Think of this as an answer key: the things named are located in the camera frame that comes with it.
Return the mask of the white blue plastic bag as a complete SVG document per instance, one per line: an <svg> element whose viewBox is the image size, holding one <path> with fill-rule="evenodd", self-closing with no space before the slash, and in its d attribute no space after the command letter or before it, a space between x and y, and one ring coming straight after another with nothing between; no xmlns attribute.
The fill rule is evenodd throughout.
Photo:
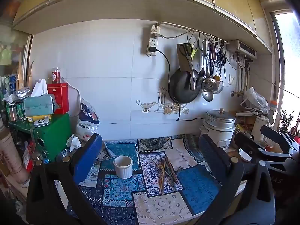
<svg viewBox="0 0 300 225"><path fill-rule="evenodd" d="M81 109L77 115L75 135L82 141L88 141L93 134L98 133L100 119L91 104L81 99Z"/></svg>

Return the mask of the white ceramic utensil cup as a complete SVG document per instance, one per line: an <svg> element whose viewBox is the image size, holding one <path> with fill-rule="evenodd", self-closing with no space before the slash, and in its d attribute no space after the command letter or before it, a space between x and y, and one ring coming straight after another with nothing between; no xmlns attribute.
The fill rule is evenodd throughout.
<svg viewBox="0 0 300 225"><path fill-rule="evenodd" d="M121 179L128 179L133 175L133 160L129 156L118 156L114 159L116 175Z"/></svg>

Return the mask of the white ceramic bowl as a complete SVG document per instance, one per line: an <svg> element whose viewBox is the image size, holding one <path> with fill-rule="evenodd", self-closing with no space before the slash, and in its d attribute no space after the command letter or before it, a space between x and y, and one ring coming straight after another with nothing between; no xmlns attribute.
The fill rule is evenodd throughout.
<svg viewBox="0 0 300 225"><path fill-rule="evenodd" d="M241 159L247 163L250 163L252 158L250 157L250 155L248 155L245 151L243 151L242 149L238 150L239 156L241 157Z"/></svg>

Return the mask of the black hanging wok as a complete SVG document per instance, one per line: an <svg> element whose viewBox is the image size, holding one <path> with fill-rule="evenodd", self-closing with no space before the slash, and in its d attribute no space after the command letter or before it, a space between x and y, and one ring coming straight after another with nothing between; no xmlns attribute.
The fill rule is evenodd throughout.
<svg viewBox="0 0 300 225"><path fill-rule="evenodd" d="M177 69L169 80L168 91L170 98L179 104L188 104L196 99L201 90L201 79L196 70L195 76L195 90L190 89L190 73Z"/></svg>

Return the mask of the green metal box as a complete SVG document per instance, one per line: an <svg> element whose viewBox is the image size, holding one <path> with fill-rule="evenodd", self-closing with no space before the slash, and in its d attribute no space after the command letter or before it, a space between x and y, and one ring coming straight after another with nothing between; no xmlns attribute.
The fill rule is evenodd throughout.
<svg viewBox="0 0 300 225"><path fill-rule="evenodd" d="M35 127L33 122L28 121L9 122L9 126L32 135L38 151L51 162L55 162L56 156L66 149L67 140L72 135L68 113L53 115L50 123L43 127Z"/></svg>

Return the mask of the white rice cooker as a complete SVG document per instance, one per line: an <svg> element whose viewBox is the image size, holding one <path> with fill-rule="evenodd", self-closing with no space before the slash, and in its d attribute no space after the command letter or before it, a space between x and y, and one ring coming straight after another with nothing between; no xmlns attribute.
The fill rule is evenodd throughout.
<svg viewBox="0 0 300 225"><path fill-rule="evenodd" d="M236 118L223 108L209 110L200 127L201 135L208 134L214 144L227 150L236 129L235 122Z"/></svg>

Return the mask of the white power strip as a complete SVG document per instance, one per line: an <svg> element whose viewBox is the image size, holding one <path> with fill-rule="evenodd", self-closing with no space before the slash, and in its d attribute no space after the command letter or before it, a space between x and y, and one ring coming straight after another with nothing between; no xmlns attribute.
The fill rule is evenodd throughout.
<svg viewBox="0 0 300 225"><path fill-rule="evenodd" d="M159 25L151 26L149 41L147 45L146 55L152 57L156 55L158 46L158 38L160 36L161 27Z"/></svg>

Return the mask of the yellow upper cabinet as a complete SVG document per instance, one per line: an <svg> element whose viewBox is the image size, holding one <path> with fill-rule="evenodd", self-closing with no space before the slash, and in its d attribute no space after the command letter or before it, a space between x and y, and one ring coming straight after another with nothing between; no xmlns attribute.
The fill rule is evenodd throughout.
<svg viewBox="0 0 300 225"><path fill-rule="evenodd" d="M259 53L272 42L259 0L23 0L13 21L35 35L97 19L141 19L202 30L225 41L240 40Z"/></svg>

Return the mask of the hanging slotted metal ladle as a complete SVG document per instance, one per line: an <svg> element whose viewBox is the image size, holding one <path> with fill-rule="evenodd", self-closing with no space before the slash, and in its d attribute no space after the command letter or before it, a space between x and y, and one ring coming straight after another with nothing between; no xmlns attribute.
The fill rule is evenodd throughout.
<svg viewBox="0 0 300 225"><path fill-rule="evenodd" d="M211 92L215 93L215 81L213 78L211 78L210 73L207 75L207 72L209 70L209 57L207 55L207 39L203 40L203 78L204 81L202 82L202 91L203 92Z"/></svg>

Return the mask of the white wall water heater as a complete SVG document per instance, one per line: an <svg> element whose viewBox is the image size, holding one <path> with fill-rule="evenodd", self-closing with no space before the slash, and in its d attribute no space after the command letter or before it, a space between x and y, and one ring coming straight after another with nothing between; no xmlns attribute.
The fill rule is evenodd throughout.
<svg viewBox="0 0 300 225"><path fill-rule="evenodd" d="M257 59L257 52L240 40L229 41L226 47L228 51L239 52L240 54L246 55L252 59Z"/></svg>

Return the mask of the metal fork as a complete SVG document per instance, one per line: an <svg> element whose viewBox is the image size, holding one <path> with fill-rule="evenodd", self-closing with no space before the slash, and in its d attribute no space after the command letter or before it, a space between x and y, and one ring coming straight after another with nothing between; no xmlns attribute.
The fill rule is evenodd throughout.
<svg viewBox="0 0 300 225"><path fill-rule="evenodd" d="M183 167L179 167L177 172L176 172L176 176L183 170L184 168Z"/></svg>

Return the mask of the dark green chopstick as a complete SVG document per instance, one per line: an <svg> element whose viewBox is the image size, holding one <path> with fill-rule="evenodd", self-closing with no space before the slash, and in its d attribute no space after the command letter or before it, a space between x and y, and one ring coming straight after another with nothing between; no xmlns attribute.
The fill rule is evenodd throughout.
<svg viewBox="0 0 300 225"><path fill-rule="evenodd" d="M166 174L169 176L169 179L170 179L170 182L172 183L173 188L176 189L176 186L175 186L174 180L173 180L173 178L172 178L172 175L171 175L171 173L170 173L170 170L169 170L169 168L168 168L168 165L167 165L167 163L166 163L166 161L165 161L164 158L162 158L162 160L163 160L164 167L165 167L165 170L166 170L165 172L166 172Z"/></svg>

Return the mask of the metal hanging rail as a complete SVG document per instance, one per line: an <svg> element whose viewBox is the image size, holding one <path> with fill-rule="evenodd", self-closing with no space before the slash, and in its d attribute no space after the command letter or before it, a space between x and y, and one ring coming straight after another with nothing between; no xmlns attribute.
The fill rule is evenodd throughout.
<svg viewBox="0 0 300 225"><path fill-rule="evenodd" d="M169 26L169 27L174 27L176 29L182 29L182 30L184 30L184 32L181 33L181 34L178 34L176 36L172 36L172 37L164 36L164 35L161 34L162 26ZM213 34L208 34L208 33L204 32L202 30L197 30L197 29L194 29L192 27L183 26L183 25L170 23L170 22L165 22L165 21L157 22L156 25L153 25L151 27L151 32L150 32L150 34L152 36L154 36L156 38L163 38L163 39L176 39L176 38L179 38L183 35L187 35L189 33L198 33L199 35L203 35L203 38L207 39L210 42L213 42L215 39L218 39L219 42L223 41L225 44L228 44L228 41L226 41L225 39L219 38L217 36L214 36Z"/></svg>

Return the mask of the red tin box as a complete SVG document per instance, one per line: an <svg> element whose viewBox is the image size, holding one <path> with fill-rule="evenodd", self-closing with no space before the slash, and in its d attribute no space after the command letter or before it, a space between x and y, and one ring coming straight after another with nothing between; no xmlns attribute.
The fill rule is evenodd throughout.
<svg viewBox="0 0 300 225"><path fill-rule="evenodd" d="M54 95L58 105L54 114L65 114L69 111L69 96L67 83L52 83L47 85L48 93Z"/></svg>

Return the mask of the patchwork patterned table cloth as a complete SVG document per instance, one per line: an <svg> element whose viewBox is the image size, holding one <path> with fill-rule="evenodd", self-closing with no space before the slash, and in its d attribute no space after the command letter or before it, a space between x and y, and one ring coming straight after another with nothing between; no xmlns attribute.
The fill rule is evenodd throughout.
<svg viewBox="0 0 300 225"><path fill-rule="evenodd" d="M197 144L198 137L191 134L107 141L79 188L107 224L190 224L222 187ZM133 175L128 179L119 178L113 165L121 155L133 160ZM162 158L166 157L175 174L179 167L184 169L176 176L176 189L165 172L161 195Z"/></svg>

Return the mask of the red white cup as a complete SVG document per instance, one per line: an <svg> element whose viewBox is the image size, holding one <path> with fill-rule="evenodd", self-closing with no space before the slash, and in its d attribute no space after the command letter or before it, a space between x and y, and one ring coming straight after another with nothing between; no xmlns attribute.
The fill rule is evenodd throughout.
<svg viewBox="0 0 300 225"><path fill-rule="evenodd" d="M61 71L59 67L52 68L52 83L60 83L61 82Z"/></svg>

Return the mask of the yellow wooden chopstick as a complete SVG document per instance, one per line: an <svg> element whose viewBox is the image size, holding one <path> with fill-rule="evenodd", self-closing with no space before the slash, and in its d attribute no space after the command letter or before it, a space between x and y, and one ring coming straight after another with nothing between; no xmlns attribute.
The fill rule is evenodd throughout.
<svg viewBox="0 0 300 225"><path fill-rule="evenodd" d="M162 171L162 181L161 181L161 195L164 194L164 185L165 185L165 159L162 158L162 162L163 162L163 171Z"/></svg>

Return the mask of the teal tissue box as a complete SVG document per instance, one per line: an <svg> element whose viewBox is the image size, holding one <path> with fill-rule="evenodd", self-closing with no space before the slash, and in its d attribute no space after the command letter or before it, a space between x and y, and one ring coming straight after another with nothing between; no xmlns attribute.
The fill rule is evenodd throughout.
<svg viewBox="0 0 300 225"><path fill-rule="evenodd" d="M25 117L52 115L57 109L54 95L44 94L39 97L27 97L23 101Z"/></svg>

